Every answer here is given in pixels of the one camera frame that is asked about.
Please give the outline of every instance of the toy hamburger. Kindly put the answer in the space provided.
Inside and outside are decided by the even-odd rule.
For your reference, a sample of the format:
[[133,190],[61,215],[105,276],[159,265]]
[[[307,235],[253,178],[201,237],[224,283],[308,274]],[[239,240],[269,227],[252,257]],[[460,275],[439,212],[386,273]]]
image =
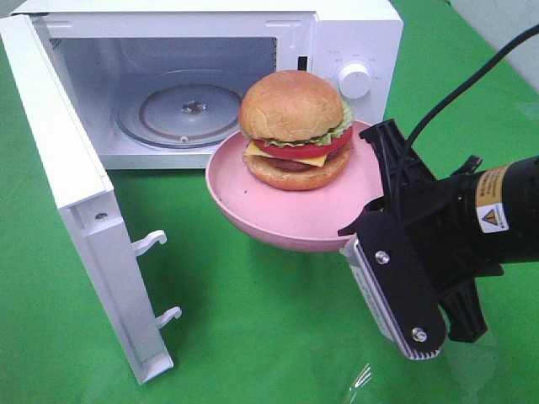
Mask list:
[[243,154],[259,180],[285,190],[324,186],[350,159],[354,116],[331,84],[309,72],[272,73],[245,94]]

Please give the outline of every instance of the green tablecloth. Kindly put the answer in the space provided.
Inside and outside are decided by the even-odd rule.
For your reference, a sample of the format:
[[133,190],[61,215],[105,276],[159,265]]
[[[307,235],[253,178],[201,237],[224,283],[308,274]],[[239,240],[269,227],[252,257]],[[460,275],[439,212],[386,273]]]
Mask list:
[[[396,0],[404,20],[387,118],[408,134],[493,50],[441,0]],[[470,154],[484,168],[537,154],[539,96],[502,63],[435,119],[417,152],[440,178]],[[0,51],[0,402],[507,403],[539,396],[539,264],[480,279],[490,331],[406,360],[379,332],[338,253],[277,249],[233,227],[202,171],[109,173],[175,367],[138,385],[48,188]]]

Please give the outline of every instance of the microwave control knob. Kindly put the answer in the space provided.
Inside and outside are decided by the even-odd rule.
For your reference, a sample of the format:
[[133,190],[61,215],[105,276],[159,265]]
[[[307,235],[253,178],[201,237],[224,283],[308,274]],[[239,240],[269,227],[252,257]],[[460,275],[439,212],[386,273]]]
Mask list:
[[371,73],[359,62],[343,67],[337,78],[339,90],[346,98],[361,98],[371,89]]

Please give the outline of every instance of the pink bowl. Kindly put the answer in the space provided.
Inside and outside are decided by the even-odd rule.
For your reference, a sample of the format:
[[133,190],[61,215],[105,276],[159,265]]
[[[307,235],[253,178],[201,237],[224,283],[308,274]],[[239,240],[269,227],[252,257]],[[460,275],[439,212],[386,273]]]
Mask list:
[[243,163],[248,141],[238,132],[211,156],[205,171],[208,189],[222,214],[261,242],[309,253],[338,251],[348,237],[337,236],[337,230],[382,195],[374,152],[358,136],[367,127],[354,123],[348,165],[332,183],[310,191],[283,191],[256,179]]

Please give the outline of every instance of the tomato slice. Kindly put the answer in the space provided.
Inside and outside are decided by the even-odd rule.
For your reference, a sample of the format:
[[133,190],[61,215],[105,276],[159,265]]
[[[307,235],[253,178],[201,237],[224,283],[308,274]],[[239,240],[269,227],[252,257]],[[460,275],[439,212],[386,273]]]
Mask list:
[[350,128],[344,130],[343,134],[340,137],[332,139],[331,144],[326,146],[317,146],[311,143],[307,143],[304,146],[279,147],[276,145],[265,146],[264,141],[260,139],[253,139],[253,141],[256,147],[258,147],[258,149],[260,149],[262,152],[266,152],[278,158],[294,160],[301,158],[320,157],[325,154],[329,154],[333,150],[336,150],[339,147],[345,145],[352,138],[353,133],[354,130],[351,126]]

